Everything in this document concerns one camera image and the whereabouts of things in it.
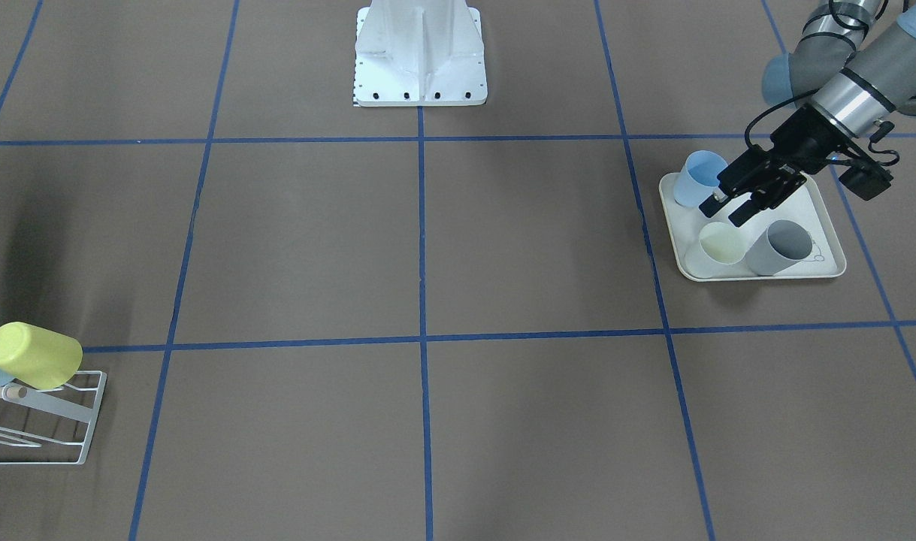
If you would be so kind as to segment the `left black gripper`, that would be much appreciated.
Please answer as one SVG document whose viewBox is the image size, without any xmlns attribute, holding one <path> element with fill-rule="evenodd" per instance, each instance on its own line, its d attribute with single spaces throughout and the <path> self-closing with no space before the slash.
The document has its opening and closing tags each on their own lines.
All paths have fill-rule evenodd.
<svg viewBox="0 0 916 541">
<path fill-rule="evenodd" d="M 784 204 L 806 181 L 848 150 L 852 137 L 816 106 L 805 104 L 770 136 L 772 147 L 746 150 L 718 175 L 720 185 L 699 205 L 706 219 L 719 216 L 742 228 L 760 213 Z"/>
</svg>

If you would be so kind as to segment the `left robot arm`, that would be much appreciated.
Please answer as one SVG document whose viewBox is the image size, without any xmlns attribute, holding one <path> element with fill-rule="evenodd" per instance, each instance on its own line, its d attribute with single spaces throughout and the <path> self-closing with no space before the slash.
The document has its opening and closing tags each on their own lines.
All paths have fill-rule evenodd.
<svg viewBox="0 0 916 541">
<path fill-rule="evenodd" d="M 840 183 L 863 200 L 890 188 L 893 150 L 877 150 L 892 113 L 916 117 L 916 2 L 870 44 L 877 1 L 826 1 L 815 8 L 797 47 L 768 62 L 761 92 L 770 112 L 795 111 L 770 135 L 771 147 L 746 141 L 746 150 L 719 172 L 718 187 L 701 203 L 712 218 L 747 195 L 729 215 L 740 227 L 781 206 L 808 175 L 845 167 Z"/>
</svg>

